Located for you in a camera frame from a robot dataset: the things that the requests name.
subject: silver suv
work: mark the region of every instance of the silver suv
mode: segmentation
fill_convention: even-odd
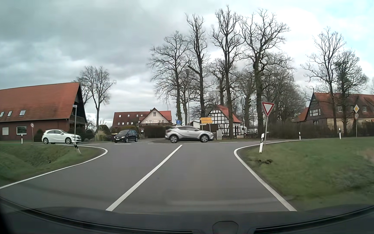
[[[203,131],[192,126],[177,126],[165,130],[165,138],[171,143],[177,141],[213,141],[214,135],[211,132]]]

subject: road edge line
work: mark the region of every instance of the road edge line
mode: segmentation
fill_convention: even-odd
[[[136,184],[134,184],[128,191],[126,191],[122,196],[120,196],[115,202],[113,202],[106,210],[107,211],[113,211],[123,200],[125,200],[135,189],[137,189],[145,180],[148,179],[156,170],[158,170],[169,158],[177,152],[177,150],[183,145],[180,145],[177,147],[171,154],[169,154],[160,164],[158,164],[152,171],[150,171],[148,174],[146,174],[142,179],[140,179]]]
[[[96,146],[79,145],[79,147],[81,147],[81,146],[82,146],[82,147],[99,148],[99,149],[103,149],[105,152],[102,153],[101,155],[99,155],[99,156],[97,156],[97,157],[94,157],[94,158],[92,158],[92,159],[90,159],[90,160],[87,160],[87,161],[85,161],[85,162],[81,162],[81,163],[79,163],[79,164],[75,164],[75,165],[71,165],[71,166],[68,166],[68,167],[60,168],[60,169],[57,169],[57,170],[54,170],[54,171],[51,171],[51,172],[46,172],[46,173],[41,174],[41,175],[37,175],[37,176],[31,177],[31,178],[27,178],[27,179],[23,179],[23,180],[20,180],[20,181],[17,181],[17,182],[11,183],[11,184],[7,184],[7,185],[4,185],[4,186],[1,186],[0,189],[3,189],[3,188],[6,188],[6,187],[9,187],[9,186],[14,185],[14,184],[22,183],[22,182],[24,182],[24,181],[31,180],[31,179],[34,179],[34,178],[37,178],[37,177],[40,177],[40,176],[44,176],[44,175],[47,175],[47,174],[50,174],[50,173],[53,173],[53,172],[57,172],[57,171],[60,171],[60,170],[63,170],[63,169],[69,168],[69,167],[74,167],[74,166],[81,165],[81,164],[86,163],[86,162],[90,162],[90,161],[95,160],[95,159],[97,159],[97,158],[100,158],[100,157],[102,157],[102,156],[104,156],[105,154],[108,153],[108,150],[105,149],[105,148],[96,147]]]
[[[265,144],[273,144],[273,143],[281,143],[281,142],[290,142],[290,141],[300,141],[300,140],[289,140],[289,141],[277,141],[277,142],[269,142],[269,143],[265,143]],[[289,211],[297,211],[291,204],[288,203],[287,200],[285,200],[281,195],[279,195],[271,186],[269,186],[269,184],[267,184],[262,178],[260,178],[258,176],[257,173],[255,173],[252,168],[250,168],[246,162],[244,162],[240,157],[239,155],[237,154],[237,151],[240,150],[240,149],[243,149],[243,148],[247,148],[247,147],[251,147],[251,146],[258,146],[260,144],[257,144],[257,145],[248,145],[248,146],[243,146],[243,147],[240,147],[240,148],[237,148],[235,149],[234,151],[234,154],[236,156],[236,158],[243,164],[243,166],[246,167],[246,169],[269,191],[271,192],[271,194],[276,198],[278,199],[278,201],[280,203],[282,203],[285,208],[287,208]]]

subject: car wheel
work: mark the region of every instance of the car wheel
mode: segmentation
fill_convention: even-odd
[[[171,143],[177,143],[178,137],[176,135],[172,135],[169,137],[169,141],[171,141]]]
[[[203,143],[208,142],[209,141],[209,137],[207,135],[202,135],[200,137],[200,141],[203,142]]]

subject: sky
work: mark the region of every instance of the sky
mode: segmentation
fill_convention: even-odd
[[[281,49],[293,58],[295,80],[308,88],[300,64],[316,52],[313,36],[326,26],[341,33],[360,57],[364,73],[374,76],[374,1],[357,0],[0,0],[0,89],[70,82],[86,65],[103,66],[117,84],[100,119],[112,125],[114,112],[171,110],[154,94],[147,66],[149,49],[175,30],[188,33],[185,14],[201,14],[208,32],[215,10],[248,16],[260,8],[288,24]],[[220,55],[210,46],[212,57]],[[93,102],[86,114],[96,116]]]

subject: dark car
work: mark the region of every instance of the dark car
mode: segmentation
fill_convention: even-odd
[[[115,135],[114,142],[129,142],[129,141],[138,141],[138,133],[135,130],[122,130],[117,135]]]

